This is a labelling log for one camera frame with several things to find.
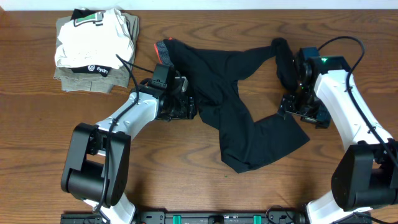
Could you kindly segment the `black leggings with red waistband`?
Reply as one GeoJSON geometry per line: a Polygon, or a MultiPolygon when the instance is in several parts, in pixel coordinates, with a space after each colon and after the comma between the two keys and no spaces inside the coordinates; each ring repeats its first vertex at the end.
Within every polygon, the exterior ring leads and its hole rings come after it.
{"type": "Polygon", "coordinates": [[[237,173],[256,170],[287,156],[309,141],[292,115],[254,121],[239,97],[238,82],[274,58],[277,76],[289,91],[298,88],[293,54],[281,37],[245,51],[196,49],[177,39],[155,43],[162,64],[187,78],[201,120],[219,131],[221,160],[237,173]]]}

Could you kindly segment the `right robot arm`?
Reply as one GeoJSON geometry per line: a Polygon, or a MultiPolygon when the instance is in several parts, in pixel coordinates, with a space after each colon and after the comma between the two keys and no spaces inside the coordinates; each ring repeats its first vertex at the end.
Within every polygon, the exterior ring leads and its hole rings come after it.
{"type": "Polygon", "coordinates": [[[280,79],[291,92],[280,102],[279,114],[298,115],[322,128],[334,122],[345,150],[331,190],[307,203],[305,222],[369,220],[368,211],[397,204],[397,141],[373,116],[344,57],[298,54],[288,71],[280,79]]]}

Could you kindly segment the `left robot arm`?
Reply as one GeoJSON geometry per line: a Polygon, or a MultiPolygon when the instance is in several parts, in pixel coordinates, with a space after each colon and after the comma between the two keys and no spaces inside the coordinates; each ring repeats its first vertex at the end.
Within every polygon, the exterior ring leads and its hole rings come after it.
{"type": "Polygon", "coordinates": [[[61,188],[93,209],[66,213],[61,223],[134,223],[136,207],[124,193],[131,141],[156,119],[192,119],[188,81],[151,78],[133,90],[127,102],[94,125],[80,123],[72,133],[61,188]]]}

